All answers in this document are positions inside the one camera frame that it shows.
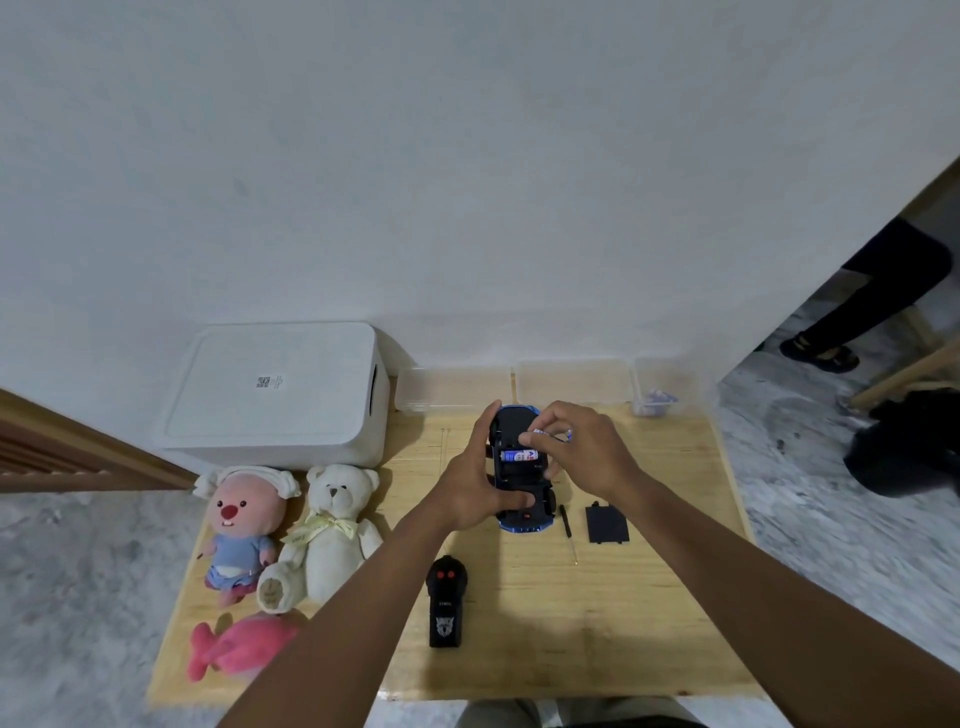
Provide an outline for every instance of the black pants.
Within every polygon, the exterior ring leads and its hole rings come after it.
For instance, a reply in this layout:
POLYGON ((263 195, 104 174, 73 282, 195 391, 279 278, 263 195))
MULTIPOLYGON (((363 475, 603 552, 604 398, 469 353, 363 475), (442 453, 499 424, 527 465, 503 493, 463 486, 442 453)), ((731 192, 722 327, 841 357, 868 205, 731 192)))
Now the black pants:
POLYGON ((947 277, 953 256, 943 243, 895 217, 843 267, 871 280, 803 332, 813 352, 846 344, 914 303, 947 277))

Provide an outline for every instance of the black bag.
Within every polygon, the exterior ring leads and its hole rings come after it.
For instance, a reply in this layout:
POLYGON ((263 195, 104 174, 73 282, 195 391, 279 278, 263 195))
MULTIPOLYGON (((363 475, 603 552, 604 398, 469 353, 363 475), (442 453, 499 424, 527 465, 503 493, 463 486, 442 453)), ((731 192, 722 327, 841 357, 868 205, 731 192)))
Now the black bag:
POLYGON ((960 484, 960 391, 911 392, 870 416, 879 422, 853 436, 844 458, 862 486, 901 497, 960 484))

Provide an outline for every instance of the wooden tabletop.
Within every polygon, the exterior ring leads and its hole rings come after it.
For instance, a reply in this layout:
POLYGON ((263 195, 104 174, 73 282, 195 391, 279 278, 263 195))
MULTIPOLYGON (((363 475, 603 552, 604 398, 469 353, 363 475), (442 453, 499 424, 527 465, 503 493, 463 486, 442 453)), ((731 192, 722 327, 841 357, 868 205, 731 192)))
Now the wooden tabletop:
MULTIPOLYGON (((736 533, 752 538, 726 456, 707 419, 638 419, 611 408, 640 466, 736 533)), ((381 487, 370 517, 384 535, 436 482, 466 445, 473 418, 392 413, 381 487)), ((590 544, 585 507, 594 498, 554 482, 565 503, 579 564, 563 525, 511 534, 496 521, 456 533, 444 544, 467 567, 464 636, 459 649, 427 646, 426 589, 414 605, 380 696, 392 699, 558 697, 642 694, 757 694, 750 673, 673 572, 630 526, 628 544, 590 544)), ((288 521, 302 505, 293 503, 288 521)), ((206 560, 194 557, 154 668, 154 705, 229 704, 244 683, 209 672, 186 680, 188 638, 198 621, 223 610, 204 587, 206 560)), ((316 606, 300 606, 312 615, 316 606)), ((228 609, 256 611, 251 595, 228 609)))

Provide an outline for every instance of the pink fish plush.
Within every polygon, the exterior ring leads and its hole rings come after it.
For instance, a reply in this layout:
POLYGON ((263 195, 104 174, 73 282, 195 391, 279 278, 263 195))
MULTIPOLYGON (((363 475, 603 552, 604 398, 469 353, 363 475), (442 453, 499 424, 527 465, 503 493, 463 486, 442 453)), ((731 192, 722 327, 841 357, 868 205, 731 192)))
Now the pink fish plush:
POLYGON ((201 622, 190 635, 193 654, 186 676, 195 683, 215 666, 227 675, 253 679, 299 631, 289 619, 262 612, 240 619, 219 637, 201 622))

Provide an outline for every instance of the white wall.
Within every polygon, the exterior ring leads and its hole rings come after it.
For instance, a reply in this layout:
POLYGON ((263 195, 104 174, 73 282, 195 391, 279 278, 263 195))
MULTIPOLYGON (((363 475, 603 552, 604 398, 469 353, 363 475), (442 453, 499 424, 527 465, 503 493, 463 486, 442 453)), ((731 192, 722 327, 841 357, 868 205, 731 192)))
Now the white wall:
POLYGON ((960 5, 10 0, 0 386, 146 444, 204 323, 721 376, 960 152, 960 5))

